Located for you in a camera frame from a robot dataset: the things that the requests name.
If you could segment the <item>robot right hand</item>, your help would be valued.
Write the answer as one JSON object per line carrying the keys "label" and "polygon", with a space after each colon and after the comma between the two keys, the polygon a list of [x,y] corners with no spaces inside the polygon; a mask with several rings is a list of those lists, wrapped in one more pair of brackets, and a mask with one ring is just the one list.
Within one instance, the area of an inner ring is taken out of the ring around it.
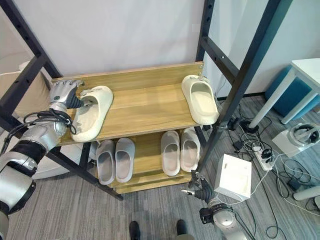
{"label": "robot right hand", "polygon": [[196,185],[197,190],[191,189],[181,189],[181,192],[189,196],[194,196],[197,199],[205,201],[207,204],[215,198],[214,190],[212,185],[207,181],[207,179],[198,171],[191,171],[191,181],[189,182],[189,187]]}

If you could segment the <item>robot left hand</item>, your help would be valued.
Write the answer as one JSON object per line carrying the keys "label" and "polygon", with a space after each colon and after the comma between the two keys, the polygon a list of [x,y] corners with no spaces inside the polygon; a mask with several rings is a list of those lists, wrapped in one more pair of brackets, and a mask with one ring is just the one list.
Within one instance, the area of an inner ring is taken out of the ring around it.
{"label": "robot left hand", "polygon": [[49,92],[49,107],[54,110],[65,112],[66,109],[77,109],[84,106],[84,101],[76,96],[77,88],[83,84],[83,80],[74,79],[65,79],[55,82]]}

